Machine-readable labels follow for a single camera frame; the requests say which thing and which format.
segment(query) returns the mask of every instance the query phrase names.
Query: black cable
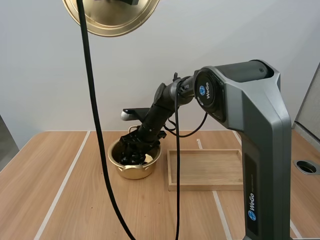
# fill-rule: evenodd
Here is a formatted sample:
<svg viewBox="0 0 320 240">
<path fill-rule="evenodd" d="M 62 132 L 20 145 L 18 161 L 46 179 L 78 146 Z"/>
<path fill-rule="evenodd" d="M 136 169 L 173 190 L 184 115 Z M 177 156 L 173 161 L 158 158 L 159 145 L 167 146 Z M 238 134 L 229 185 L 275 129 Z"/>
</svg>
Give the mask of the black cable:
<svg viewBox="0 0 320 240">
<path fill-rule="evenodd" d="M 132 235 L 132 233 L 130 232 L 130 230 L 129 230 L 129 228 L 128 228 L 128 226 L 127 226 L 124 218 L 122 217 L 121 212 L 117 206 L 116 199 L 115 199 L 114 193 L 112 191 L 112 187 L 111 187 L 111 183 L 110 183 L 110 179 L 109 179 L 106 152 L 105 152 L 105 144 L 104 144 L 104 138 L 103 138 L 102 131 L 101 131 L 101 125 L 100 125 L 98 107 L 97 107 L 97 100 L 96 100 L 95 83 L 94 83 L 94 75 L 93 75 L 93 71 L 92 71 L 92 63 L 91 63 L 91 57 L 90 57 L 90 47 L 89 47 L 89 39 L 88 39 L 88 32 L 87 32 L 86 16 L 85 16 L 84 4 L 82 1 L 83 0 L 76 0 L 76 4 L 77 4 L 78 12 L 79 12 L 79 20 L 80 20 L 82 42 L 83 42 L 86 74 L 87 74 L 87 78 L 88 78 L 91 107 L 92 107 L 96 135 L 98 138 L 104 181 L 105 181 L 106 189 L 108 191 L 113 209 L 114 209 L 115 214 L 118 217 L 123 229 L 125 230 L 126 234 L 129 236 L 129 238 L 131 240 L 136 240 L 134 238 L 134 236 Z"/>
<path fill-rule="evenodd" d="M 174 122 L 174 121 L 171 121 L 169 118 L 168 118 L 168 121 L 169 121 L 169 123 L 171 123 L 173 126 L 174 126 L 174 128 L 168 128 L 167 126 L 166 126 L 166 124 L 164 124 L 164 128 L 167 130 L 167 131 L 174 131 L 174 130 L 176 130 L 176 123 Z"/>
<path fill-rule="evenodd" d="M 178 95 L 182 81 L 178 82 L 174 97 L 174 115 L 176 128 L 176 233 L 175 240 L 179 238 L 180 228 L 180 137 L 179 137 L 179 117 L 178 117 Z"/>
<path fill-rule="evenodd" d="M 206 121 L 206 119 L 207 119 L 207 116 L 208 116 L 208 113 L 206 112 L 205 115 L 204 115 L 204 118 L 203 118 L 202 122 L 200 123 L 200 125 L 199 125 L 193 132 L 190 132 L 190 133 L 188 133 L 188 134 L 186 134 L 186 135 L 179 135 L 179 137 L 180 137 L 180 138 L 187 138 L 187 137 L 190 137 L 191 135 L 195 134 L 195 133 L 204 125 L 204 123 L 205 123 L 205 121 Z M 167 128 L 166 126 L 163 126 L 163 127 L 164 127 L 165 130 L 167 130 L 167 131 L 170 132 L 171 134 L 177 136 L 178 133 L 177 133 L 177 134 L 174 133 L 172 129 Z"/>
</svg>

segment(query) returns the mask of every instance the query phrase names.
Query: wooden tabletop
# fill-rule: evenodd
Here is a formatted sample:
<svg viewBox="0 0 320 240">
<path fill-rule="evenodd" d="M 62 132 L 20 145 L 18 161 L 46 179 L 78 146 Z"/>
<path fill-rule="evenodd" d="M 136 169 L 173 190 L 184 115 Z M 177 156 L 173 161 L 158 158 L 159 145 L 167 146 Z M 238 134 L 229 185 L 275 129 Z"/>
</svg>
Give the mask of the wooden tabletop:
<svg viewBox="0 0 320 240">
<path fill-rule="evenodd" d="M 104 132 L 105 149 L 125 132 Z M 119 209 L 137 240 L 170 240 L 176 232 L 176 193 L 168 191 L 168 135 L 155 172 L 145 179 L 120 177 L 107 163 Z M 240 149 L 232 131 L 199 131 L 182 149 Z M 317 152 L 292 132 L 292 161 Z M 180 196 L 182 240 L 242 240 L 242 191 L 185 191 Z M 291 236 L 320 237 L 320 175 L 291 168 Z M 105 186 L 95 132 L 43 132 L 0 172 L 0 240 L 128 240 Z"/>
</svg>

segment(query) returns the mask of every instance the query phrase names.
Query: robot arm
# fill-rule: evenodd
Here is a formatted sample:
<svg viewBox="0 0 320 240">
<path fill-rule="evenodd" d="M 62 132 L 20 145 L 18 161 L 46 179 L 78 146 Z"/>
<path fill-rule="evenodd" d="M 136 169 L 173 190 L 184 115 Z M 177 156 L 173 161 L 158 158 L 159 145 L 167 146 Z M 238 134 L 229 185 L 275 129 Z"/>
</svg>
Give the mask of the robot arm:
<svg viewBox="0 0 320 240">
<path fill-rule="evenodd" d="M 143 157 L 160 144 L 159 139 L 166 135 L 161 128 L 175 111 L 179 82 L 180 106 L 195 97 L 210 116 L 227 129 L 240 132 L 244 239 L 289 240 L 291 120 L 280 94 L 280 73 L 265 62 L 252 60 L 206 66 L 191 77 L 175 77 L 168 86 L 162 83 L 151 108 L 140 114 L 141 126 L 128 134 L 134 141 L 126 143 L 127 154 L 135 152 L 136 156 L 138 151 Z M 139 119 L 130 114 L 122 117 Z"/>
</svg>

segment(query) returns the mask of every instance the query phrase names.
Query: white backdrop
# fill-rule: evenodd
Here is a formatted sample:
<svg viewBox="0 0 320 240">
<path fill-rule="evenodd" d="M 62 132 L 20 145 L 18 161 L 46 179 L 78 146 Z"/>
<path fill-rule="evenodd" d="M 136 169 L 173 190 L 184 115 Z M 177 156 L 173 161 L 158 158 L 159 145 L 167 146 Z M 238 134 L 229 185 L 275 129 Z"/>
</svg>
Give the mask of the white backdrop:
<svg viewBox="0 0 320 240">
<path fill-rule="evenodd" d="M 161 0 L 136 31 L 90 34 L 101 124 L 126 130 L 123 108 L 149 107 L 174 72 L 262 59 L 281 72 L 292 120 L 320 61 L 320 1 Z M 0 8 L 0 115 L 21 148 L 49 130 L 93 130 L 80 27 L 61 0 L 4 1 Z M 204 112 L 180 111 L 182 130 Z M 203 129 L 222 127 L 208 119 Z"/>
</svg>

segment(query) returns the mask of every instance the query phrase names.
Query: gold pot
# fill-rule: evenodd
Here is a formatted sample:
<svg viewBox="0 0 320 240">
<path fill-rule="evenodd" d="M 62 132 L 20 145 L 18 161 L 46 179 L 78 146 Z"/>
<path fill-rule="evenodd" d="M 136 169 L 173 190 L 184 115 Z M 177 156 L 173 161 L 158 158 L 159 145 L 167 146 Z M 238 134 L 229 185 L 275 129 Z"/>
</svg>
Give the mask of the gold pot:
<svg viewBox="0 0 320 240">
<path fill-rule="evenodd" d="M 117 140 L 109 146 L 108 158 L 116 167 L 120 176 L 126 179 L 143 179 L 149 176 L 156 168 L 156 163 L 161 154 L 161 147 L 153 148 L 145 155 L 144 165 L 122 165 L 119 163 L 121 154 L 124 149 L 120 142 Z"/>
</svg>

